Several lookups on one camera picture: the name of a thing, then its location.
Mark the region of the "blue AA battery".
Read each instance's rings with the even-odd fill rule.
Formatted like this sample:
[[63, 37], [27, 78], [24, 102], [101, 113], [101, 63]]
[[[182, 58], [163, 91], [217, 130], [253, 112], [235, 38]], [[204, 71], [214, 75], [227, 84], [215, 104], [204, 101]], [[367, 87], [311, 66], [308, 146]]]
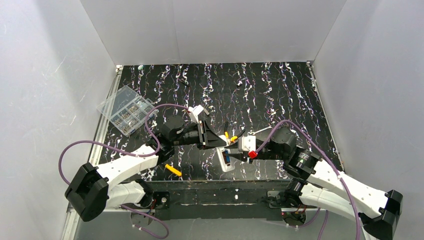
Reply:
[[230, 160], [230, 157], [228, 156], [228, 153], [229, 152], [227, 150], [224, 150], [222, 152], [222, 155], [223, 155], [224, 164], [227, 165], [227, 166], [230, 166], [231, 165], [231, 160]]

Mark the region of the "white remote control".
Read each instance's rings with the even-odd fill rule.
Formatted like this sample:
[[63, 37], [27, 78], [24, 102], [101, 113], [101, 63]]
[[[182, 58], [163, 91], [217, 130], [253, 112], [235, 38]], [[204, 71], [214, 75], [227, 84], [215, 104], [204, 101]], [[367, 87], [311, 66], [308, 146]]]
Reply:
[[221, 170], [224, 173], [233, 171], [236, 166], [235, 166], [235, 162], [231, 160], [229, 156], [230, 151], [224, 147], [217, 147], [216, 151], [217, 151], [219, 163], [221, 166]]

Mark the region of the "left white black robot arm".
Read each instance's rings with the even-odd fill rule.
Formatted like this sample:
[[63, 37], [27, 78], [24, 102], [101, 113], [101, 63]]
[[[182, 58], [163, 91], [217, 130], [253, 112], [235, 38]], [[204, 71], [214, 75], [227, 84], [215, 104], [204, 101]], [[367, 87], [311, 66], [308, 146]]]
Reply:
[[106, 208], [152, 201], [153, 192], [142, 180], [128, 178], [154, 168], [168, 159], [178, 146], [196, 145], [200, 150], [226, 147], [228, 141], [211, 129], [206, 120], [194, 117], [186, 124], [174, 115], [155, 132], [148, 143], [108, 163], [83, 164], [69, 182], [65, 198], [84, 222], [98, 217]]

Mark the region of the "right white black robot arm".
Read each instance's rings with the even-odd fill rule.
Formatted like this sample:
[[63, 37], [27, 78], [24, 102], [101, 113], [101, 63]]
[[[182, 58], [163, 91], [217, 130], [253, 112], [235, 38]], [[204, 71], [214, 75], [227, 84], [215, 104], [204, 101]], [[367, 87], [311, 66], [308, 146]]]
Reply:
[[224, 170], [233, 166], [232, 158], [282, 161], [293, 178], [282, 194], [284, 199], [351, 219], [370, 239], [394, 238], [402, 214], [400, 192], [375, 189], [337, 170], [323, 155], [297, 145], [296, 135], [287, 128], [264, 129], [226, 141], [221, 157]]

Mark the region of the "silver wrench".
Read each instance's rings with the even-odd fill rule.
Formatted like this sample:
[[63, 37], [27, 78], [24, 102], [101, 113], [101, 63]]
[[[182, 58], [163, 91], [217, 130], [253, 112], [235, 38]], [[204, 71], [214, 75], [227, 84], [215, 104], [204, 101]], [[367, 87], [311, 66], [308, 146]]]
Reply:
[[256, 135], [256, 134], [261, 133], [261, 132], [263, 132], [263, 131], [265, 131], [265, 130], [268, 130], [268, 129], [272, 129], [272, 127], [271, 127], [271, 126], [267, 126], [267, 127], [265, 127], [265, 128], [262, 128], [262, 129], [260, 129], [260, 130], [257, 130], [257, 131], [255, 131], [255, 132], [253, 132], [253, 133], [252, 133], [252, 135]]

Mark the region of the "clear plastic screw organizer box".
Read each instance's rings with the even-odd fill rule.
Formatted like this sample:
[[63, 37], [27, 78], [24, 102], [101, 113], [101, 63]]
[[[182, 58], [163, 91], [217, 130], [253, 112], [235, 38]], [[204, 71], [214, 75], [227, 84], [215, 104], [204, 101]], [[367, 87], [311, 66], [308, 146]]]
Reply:
[[126, 137], [142, 127], [145, 119], [150, 120], [158, 113], [150, 99], [143, 98], [127, 85], [112, 93], [96, 108]]

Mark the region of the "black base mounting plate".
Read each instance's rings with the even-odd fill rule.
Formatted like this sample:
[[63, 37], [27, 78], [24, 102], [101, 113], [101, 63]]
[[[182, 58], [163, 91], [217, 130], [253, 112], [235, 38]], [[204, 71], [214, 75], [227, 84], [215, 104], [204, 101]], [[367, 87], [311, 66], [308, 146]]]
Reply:
[[137, 210], [163, 221], [182, 219], [265, 219], [303, 224], [306, 206], [290, 180], [142, 181], [147, 196]]

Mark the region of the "aluminium frame rail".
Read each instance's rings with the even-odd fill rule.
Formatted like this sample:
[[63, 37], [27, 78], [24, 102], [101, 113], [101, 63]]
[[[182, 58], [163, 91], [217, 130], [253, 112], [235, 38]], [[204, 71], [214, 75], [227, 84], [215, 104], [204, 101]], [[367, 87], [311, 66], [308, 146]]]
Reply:
[[65, 198], [83, 221], [91, 221], [108, 207], [126, 204], [152, 204], [154, 191], [142, 180], [127, 179], [164, 163], [173, 156], [175, 147], [195, 145], [200, 150], [215, 149], [224, 172], [235, 168], [234, 161], [282, 161], [292, 176], [286, 190], [265, 197], [273, 209], [284, 204], [314, 206], [346, 218], [352, 218], [358, 229], [376, 239], [383, 239], [377, 224], [384, 219], [391, 193], [384, 192], [337, 170], [320, 151], [300, 147], [296, 135], [283, 122], [274, 127], [229, 136], [218, 134], [209, 124], [208, 111], [201, 105], [186, 107], [190, 122], [172, 115], [157, 132], [148, 131], [150, 139], [133, 152], [99, 165], [83, 164], [69, 182]]

